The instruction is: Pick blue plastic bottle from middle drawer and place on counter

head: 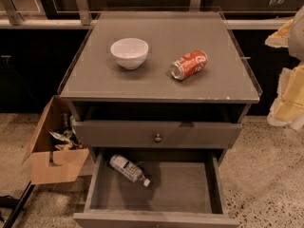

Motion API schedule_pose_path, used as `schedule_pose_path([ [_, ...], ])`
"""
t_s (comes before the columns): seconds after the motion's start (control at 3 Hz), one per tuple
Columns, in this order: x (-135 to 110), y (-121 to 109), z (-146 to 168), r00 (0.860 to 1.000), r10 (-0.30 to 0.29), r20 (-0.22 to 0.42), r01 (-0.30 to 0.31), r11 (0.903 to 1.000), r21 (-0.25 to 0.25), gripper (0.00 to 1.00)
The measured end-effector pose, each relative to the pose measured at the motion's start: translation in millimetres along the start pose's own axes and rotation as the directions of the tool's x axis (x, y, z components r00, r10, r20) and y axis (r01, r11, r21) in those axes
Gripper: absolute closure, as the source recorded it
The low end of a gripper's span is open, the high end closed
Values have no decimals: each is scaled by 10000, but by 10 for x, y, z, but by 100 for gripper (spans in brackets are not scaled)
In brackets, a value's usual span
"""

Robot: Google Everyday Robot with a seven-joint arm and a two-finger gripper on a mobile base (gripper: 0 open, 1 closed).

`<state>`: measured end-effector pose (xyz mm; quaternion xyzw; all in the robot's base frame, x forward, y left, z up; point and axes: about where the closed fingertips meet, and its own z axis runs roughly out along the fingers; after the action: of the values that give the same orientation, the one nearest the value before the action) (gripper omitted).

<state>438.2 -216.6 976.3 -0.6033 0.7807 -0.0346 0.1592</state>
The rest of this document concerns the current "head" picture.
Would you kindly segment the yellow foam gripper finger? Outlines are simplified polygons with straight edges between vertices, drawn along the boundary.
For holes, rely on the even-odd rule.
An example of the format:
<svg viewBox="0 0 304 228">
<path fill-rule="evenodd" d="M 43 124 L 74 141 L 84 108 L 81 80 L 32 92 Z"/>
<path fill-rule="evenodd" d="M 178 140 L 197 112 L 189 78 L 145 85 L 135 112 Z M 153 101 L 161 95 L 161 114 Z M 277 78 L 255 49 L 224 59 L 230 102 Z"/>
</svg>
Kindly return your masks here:
<svg viewBox="0 0 304 228">
<path fill-rule="evenodd" d="M 271 34 L 265 40 L 265 45 L 271 48 L 287 48 L 288 38 L 293 23 L 293 19 L 290 19 L 284 25 L 282 25 L 276 32 Z"/>
<path fill-rule="evenodd" d="M 284 67 L 279 75 L 275 98 L 267 116 L 272 126 L 289 125 L 298 130 L 304 126 L 304 65 Z"/>
</svg>

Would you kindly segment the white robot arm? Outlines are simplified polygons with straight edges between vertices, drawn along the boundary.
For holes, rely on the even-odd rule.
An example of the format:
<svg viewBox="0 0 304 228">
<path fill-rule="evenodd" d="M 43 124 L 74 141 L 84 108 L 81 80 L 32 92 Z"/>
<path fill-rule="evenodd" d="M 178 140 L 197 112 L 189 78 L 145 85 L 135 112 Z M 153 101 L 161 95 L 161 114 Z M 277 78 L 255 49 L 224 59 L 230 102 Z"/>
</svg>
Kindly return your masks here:
<svg viewBox="0 0 304 228">
<path fill-rule="evenodd" d="M 277 85 L 277 96 L 270 107 L 267 122 L 273 126 L 289 125 L 298 130 L 304 125 L 304 7 L 293 19 L 270 35 L 265 45 L 287 48 L 299 60 L 294 69 L 282 68 Z"/>
</svg>

